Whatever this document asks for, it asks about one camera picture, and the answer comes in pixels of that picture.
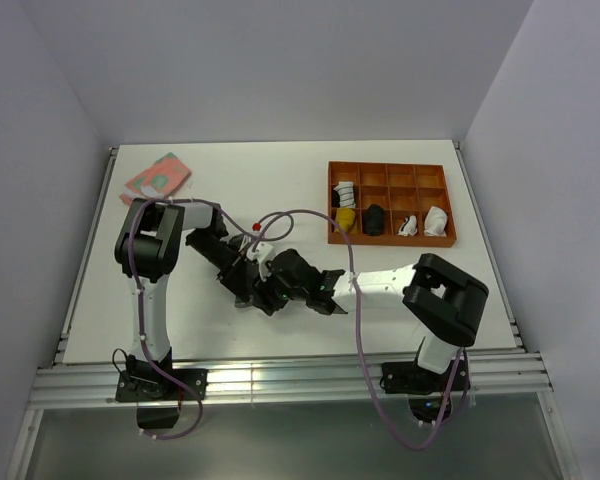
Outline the white black striped sock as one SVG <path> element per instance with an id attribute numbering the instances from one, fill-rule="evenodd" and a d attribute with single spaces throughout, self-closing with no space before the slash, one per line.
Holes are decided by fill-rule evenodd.
<path id="1" fill-rule="evenodd" d="M 331 205 L 338 208 L 356 208 L 355 184 L 353 181 L 339 181 L 332 188 Z"/>

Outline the grey sock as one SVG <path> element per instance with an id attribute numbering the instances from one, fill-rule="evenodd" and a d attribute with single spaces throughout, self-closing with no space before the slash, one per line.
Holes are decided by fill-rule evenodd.
<path id="1" fill-rule="evenodd" d="M 253 298 L 252 297 L 235 297 L 234 306 L 238 309 L 241 308 L 249 308 L 253 306 Z"/>

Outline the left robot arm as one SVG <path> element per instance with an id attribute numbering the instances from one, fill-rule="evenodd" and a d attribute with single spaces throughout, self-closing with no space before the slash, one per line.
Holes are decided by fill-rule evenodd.
<path id="1" fill-rule="evenodd" d="M 114 258 L 129 279 L 133 300 L 133 343 L 126 371 L 152 399 L 175 386 L 172 347 L 166 325 L 169 276 L 186 244 L 218 270 L 218 280 L 238 300 L 253 297 L 260 278 L 244 246 L 230 240 L 219 205 L 208 201 L 131 202 L 114 247 Z"/>

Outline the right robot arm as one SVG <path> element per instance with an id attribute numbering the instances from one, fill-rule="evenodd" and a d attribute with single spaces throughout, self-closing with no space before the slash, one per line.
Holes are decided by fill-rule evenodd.
<path id="1" fill-rule="evenodd" d="M 290 301 L 326 316 L 407 308 L 427 329 L 412 368 L 426 390 L 446 379 L 459 349 L 475 344 L 489 296 L 483 282 L 431 253 L 401 268 L 361 273 L 320 271 L 296 250 L 277 254 L 271 246 L 249 248 L 247 259 L 257 268 L 252 303 L 268 315 Z"/>

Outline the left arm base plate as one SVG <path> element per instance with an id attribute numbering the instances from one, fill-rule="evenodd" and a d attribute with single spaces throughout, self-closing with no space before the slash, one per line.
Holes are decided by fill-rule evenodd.
<path id="1" fill-rule="evenodd" d="M 171 380 L 149 372 L 149 379 L 134 377 L 124 371 L 119 378 L 115 393 L 118 403 L 146 403 L 157 401 L 195 401 L 203 400 L 206 395 L 208 371 L 201 368 L 176 369 L 171 375 L 188 389 Z"/>

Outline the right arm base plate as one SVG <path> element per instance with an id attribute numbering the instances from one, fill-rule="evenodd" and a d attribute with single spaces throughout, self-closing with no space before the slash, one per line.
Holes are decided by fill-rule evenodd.
<path id="1" fill-rule="evenodd" d="M 446 390 L 453 362 L 442 374 L 421 368 L 415 361 L 381 364 L 380 388 L 386 394 L 431 395 Z"/>

